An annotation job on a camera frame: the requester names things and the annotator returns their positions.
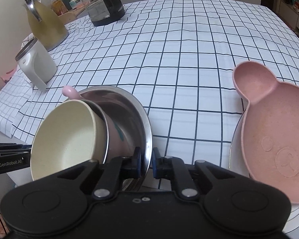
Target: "pink handle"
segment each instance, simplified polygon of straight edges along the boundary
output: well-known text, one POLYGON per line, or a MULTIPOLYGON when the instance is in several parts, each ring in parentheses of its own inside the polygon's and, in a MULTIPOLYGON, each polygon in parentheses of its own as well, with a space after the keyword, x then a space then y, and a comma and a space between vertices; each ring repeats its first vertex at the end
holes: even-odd
POLYGON ((84 99, 77 90, 72 86, 66 85, 62 89, 62 94, 68 97, 70 100, 82 100, 84 99))

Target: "white mug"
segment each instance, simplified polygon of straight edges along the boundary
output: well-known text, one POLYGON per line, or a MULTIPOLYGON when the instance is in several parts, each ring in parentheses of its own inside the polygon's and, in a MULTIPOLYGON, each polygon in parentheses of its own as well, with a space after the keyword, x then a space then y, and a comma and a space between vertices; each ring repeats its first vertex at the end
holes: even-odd
POLYGON ((42 91, 57 71, 52 57, 37 38, 31 39, 20 50, 16 61, 29 80, 42 91))

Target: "glass kettle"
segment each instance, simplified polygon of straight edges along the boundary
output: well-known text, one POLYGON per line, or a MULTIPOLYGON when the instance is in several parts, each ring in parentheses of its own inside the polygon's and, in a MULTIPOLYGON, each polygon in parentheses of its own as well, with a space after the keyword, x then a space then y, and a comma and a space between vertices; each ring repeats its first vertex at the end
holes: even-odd
POLYGON ((50 51, 69 35, 68 30, 55 12, 38 0, 25 0, 28 21, 33 35, 50 51))

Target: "tablecloth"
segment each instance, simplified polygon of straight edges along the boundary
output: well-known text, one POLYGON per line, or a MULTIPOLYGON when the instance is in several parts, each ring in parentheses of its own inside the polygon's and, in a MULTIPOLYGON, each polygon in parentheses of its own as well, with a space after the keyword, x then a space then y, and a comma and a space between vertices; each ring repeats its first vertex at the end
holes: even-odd
MULTIPOLYGON (((266 7, 233 0, 148 0, 124 8, 124 17, 113 24, 94 27, 83 17, 67 25, 69 37, 50 52, 58 71, 45 92, 29 89, 17 71, 0 92, 6 106, 0 107, 0 131, 30 144, 41 121, 66 99, 64 85, 77 90, 114 85, 142 103, 161 155, 228 167, 232 135, 245 108, 232 83, 235 65, 254 60, 279 80, 299 85, 299 39, 266 7), (6 95, 11 85, 27 90, 15 90, 21 96, 18 110, 4 115, 14 100, 14 94, 6 95)), ((165 188, 152 179, 145 185, 165 188)))

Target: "screw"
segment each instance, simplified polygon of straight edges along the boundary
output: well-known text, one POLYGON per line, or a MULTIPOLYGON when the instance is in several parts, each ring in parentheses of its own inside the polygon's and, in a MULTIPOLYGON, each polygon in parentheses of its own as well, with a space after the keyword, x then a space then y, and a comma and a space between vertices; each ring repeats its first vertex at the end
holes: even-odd
POLYGON ((150 201, 149 197, 142 197, 142 201, 150 201))
POLYGON ((185 197, 193 197, 193 196, 196 196, 198 194, 198 192, 197 192, 197 190, 194 190, 194 189, 184 189, 184 190, 182 190, 182 194, 185 197))
POLYGON ((133 199, 132 202, 138 204, 138 203, 141 203, 142 201, 140 199, 133 199))
POLYGON ((94 191, 94 195, 98 198, 104 198, 107 197, 110 194, 110 192, 106 189, 98 189, 94 191))

